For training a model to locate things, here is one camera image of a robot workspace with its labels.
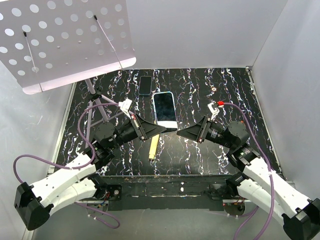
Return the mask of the spare phone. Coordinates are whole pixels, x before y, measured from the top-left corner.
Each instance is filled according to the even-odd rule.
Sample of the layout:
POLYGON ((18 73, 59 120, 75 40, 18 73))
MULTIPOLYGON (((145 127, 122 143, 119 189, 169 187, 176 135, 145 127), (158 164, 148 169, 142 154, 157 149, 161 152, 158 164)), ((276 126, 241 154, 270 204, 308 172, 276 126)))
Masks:
POLYGON ((152 89, 152 77, 151 76, 141 76, 139 81, 138 94, 140 96, 149 96, 152 89))

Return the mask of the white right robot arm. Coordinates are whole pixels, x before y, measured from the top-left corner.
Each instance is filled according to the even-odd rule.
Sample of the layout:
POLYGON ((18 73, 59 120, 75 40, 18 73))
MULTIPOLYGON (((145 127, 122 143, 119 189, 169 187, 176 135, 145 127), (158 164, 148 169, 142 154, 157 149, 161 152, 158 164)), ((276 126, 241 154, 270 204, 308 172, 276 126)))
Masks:
POLYGON ((177 135, 201 143, 208 140, 229 149, 227 157, 239 173, 226 181, 227 195, 245 198, 272 214, 292 240, 311 240, 320 232, 320 200, 297 191, 247 144, 249 133, 242 122, 233 121, 227 128, 210 118, 179 130, 177 135))

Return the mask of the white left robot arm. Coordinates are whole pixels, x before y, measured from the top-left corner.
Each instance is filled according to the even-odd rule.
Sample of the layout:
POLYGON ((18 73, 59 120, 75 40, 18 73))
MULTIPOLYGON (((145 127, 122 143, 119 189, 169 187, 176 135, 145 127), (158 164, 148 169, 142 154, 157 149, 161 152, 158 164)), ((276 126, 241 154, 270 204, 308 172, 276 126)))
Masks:
POLYGON ((51 175, 32 184, 22 181, 16 189, 14 208, 29 231, 42 226, 51 215, 83 199, 103 199, 112 194, 97 171, 113 158, 113 150, 134 139, 142 141, 164 132, 166 128, 132 114, 122 126, 100 124, 92 146, 51 175))

